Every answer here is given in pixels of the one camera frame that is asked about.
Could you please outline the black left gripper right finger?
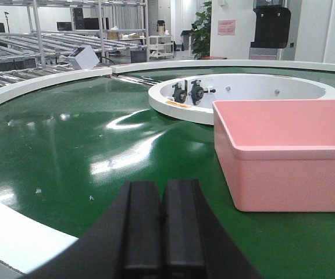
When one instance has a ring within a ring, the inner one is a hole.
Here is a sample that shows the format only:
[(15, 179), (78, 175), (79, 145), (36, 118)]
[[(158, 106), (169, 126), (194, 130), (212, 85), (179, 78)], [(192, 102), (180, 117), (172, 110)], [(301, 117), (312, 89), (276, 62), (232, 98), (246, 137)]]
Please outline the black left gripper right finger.
[(164, 278), (261, 278), (209, 206), (197, 179), (163, 193)]

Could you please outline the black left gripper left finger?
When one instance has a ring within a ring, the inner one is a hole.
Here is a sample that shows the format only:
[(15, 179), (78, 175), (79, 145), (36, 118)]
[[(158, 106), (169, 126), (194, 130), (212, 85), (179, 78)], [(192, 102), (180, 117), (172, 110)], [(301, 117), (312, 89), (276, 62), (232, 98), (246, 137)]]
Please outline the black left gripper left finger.
[(160, 200), (152, 181), (128, 181), (77, 241), (25, 278), (162, 278)]

